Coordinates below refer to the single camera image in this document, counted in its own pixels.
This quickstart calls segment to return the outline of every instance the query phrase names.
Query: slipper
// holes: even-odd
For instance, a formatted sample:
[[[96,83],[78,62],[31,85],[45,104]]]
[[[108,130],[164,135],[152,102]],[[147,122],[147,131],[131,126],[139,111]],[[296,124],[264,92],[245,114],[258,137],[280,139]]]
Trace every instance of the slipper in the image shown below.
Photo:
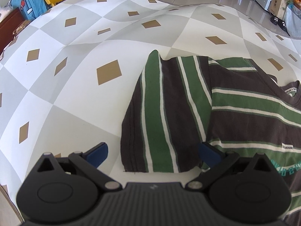
[[[287,30],[286,30],[286,24],[285,24],[285,22],[284,22],[282,19],[279,19],[279,20],[278,20],[278,25],[279,25],[279,27],[280,27],[282,30],[284,30],[285,32],[287,32]]]
[[[272,16],[270,18],[270,21],[274,24],[274,25],[277,25],[278,24],[278,18],[276,16]]]

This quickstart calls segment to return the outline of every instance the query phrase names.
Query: green stripe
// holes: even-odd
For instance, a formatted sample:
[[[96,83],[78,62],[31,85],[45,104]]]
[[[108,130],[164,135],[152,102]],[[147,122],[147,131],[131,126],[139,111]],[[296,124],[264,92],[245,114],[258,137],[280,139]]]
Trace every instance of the green stripe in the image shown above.
[[[236,71],[236,72],[254,72],[254,71],[257,71],[257,70],[235,70],[235,69],[231,69],[231,71]]]
[[[145,123],[154,172],[173,172],[160,114],[160,69],[158,51],[152,51],[145,66]]]
[[[194,101],[198,114],[200,115],[205,133],[207,133],[209,119],[210,119],[211,105],[209,103],[209,100],[205,94],[205,91],[198,77],[198,72],[195,67],[195,60],[193,56],[182,57],[182,62],[185,69],[192,100]]]
[[[279,162],[278,165],[281,167],[287,167],[301,162],[300,153],[280,152],[261,148],[222,148],[220,145],[215,145],[214,147],[222,152],[233,150],[241,157],[253,157],[256,153],[265,153],[270,160],[274,160],[277,163]]]
[[[213,106],[232,106],[271,112],[279,114],[291,122],[301,124],[301,114],[287,109],[280,103],[267,99],[214,92],[212,93],[212,103]]]
[[[148,162],[146,159],[146,155],[145,155],[145,141],[143,138],[143,128],[142,128],[142,98],[143,98],[143,88],[142,88],[142,77],[140,76],[139,78],[140,80],[140,89],[141,89],[141,111],[140,111],[140,128],[141,128],[141,137],[142,137],[142,142],[143,142],[143,158],[144,158],[144,164],[145,164],[145,170],[146,172],[149,172],[148,170]]]
[[[292,204],[290,206],[289,211],[294,210],[297,207],[301,206],[301,195],[295,196],[292,198]]]
[[[225,68],[253,67],[253,65],[244,58],[227,58],[227,59],[220,59],[215,61]]]

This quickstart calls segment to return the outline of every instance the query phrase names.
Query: brown stripe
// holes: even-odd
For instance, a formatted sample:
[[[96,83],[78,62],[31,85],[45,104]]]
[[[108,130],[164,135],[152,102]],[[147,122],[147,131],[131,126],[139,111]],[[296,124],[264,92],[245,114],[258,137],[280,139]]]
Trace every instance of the brown stripe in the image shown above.
[[[211,94],[211,79],[210,79],[210,71],[209,71],[209,64],[208,64],[208,57],[205,56],[197,56],[199,61],[199,66],[205,79],[206,85],[208,87],[208,91]]]
[[[171,142],[177,153],[179,171],[184,172],[200,162],[197,150],[200,138],[176,59],[161,62],[166,119]]]
[[[295,62],[298,61],[293,55],[289,54],[289,56],[290,56]]]
[[[275,68],[276,68],[278,71],[280,71],[280,70],[283,69],[283,67],[281,66],[281,64],[279,64],[275,59],[268,59],[268,61],[270,61],[270,63],[271,63],[272,65],[274,65]]]
[[[264,38],[263,35],[261,35],[261,33],[257,32],[255,33],[262,41],[266,41],[266,39]]]
[[[289,174],[289,171],[286,172],[286,176],[282,177],[291,192],[301,190],[301,170],[294,171],[292,175]]]
[[[209,68],[212,72],[210,74],[212,88],[221,87],[274,95],[257,72],[230,71],[215,64],[210,65]]]
[[[273,117],[235,111],[212,111],[207,140],[217,138],[229,142],[254,141],[279,146],[284,143],[301,149],[301,128],[286,125]]]
[[[146,172],[141,129],[141,76],[122,122],[121,161],[127,172]]]
[[[301,211],[297,211],[285,217],[284,221],[291,226],[301,225]]]

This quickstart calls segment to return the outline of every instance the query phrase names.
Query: green striped shirt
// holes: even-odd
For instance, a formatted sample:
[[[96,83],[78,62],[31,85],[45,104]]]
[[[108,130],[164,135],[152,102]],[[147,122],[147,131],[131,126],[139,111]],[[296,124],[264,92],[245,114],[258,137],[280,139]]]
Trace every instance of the green striped shirt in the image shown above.
[[[155,50],[122,123],[125,170],[188,171],[200,165],[197,144],[203,141],[245,157],[263,152],[291,190],[286,221],[294,224],[301,210],[299,86],[277,86],[250,59],[162,60]]]

